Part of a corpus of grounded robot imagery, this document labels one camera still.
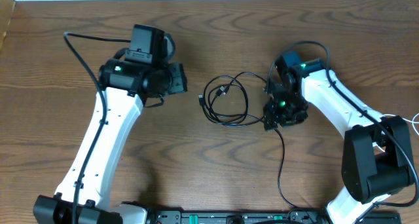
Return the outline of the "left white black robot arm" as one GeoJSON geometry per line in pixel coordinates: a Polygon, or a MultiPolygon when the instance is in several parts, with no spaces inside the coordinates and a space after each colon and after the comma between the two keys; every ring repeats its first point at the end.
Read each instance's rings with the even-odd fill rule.
{"type": "Polygon", "coordinates": [[[38,223],[148,223],[149,212],[135,202],[111,208],[115,171],[127,137],[146,101],[187,91],[183,65],[172,62],[175,43],[161,29],[136,24],[129,46],[93,74],[75,56],[97,89],[92,119],[79,151],[54,196],[38,196],[33,215],[38,223]]]}

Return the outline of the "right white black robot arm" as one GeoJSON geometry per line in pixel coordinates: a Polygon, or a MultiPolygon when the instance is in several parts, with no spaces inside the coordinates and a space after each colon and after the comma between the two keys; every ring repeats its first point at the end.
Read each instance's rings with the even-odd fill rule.
{"type": "Polygon", "coordinates": [[[274,63],[280,83],[268,83],[264,129],[304,122],[310,104],[344,139],[344,187],[316,218],[318,223],[361,223],[377,206],[405,187],[418,185],[409,127],[400,116],[387,117],[351,93],[320,59],[304,62],[296,52],[274,63]]]}

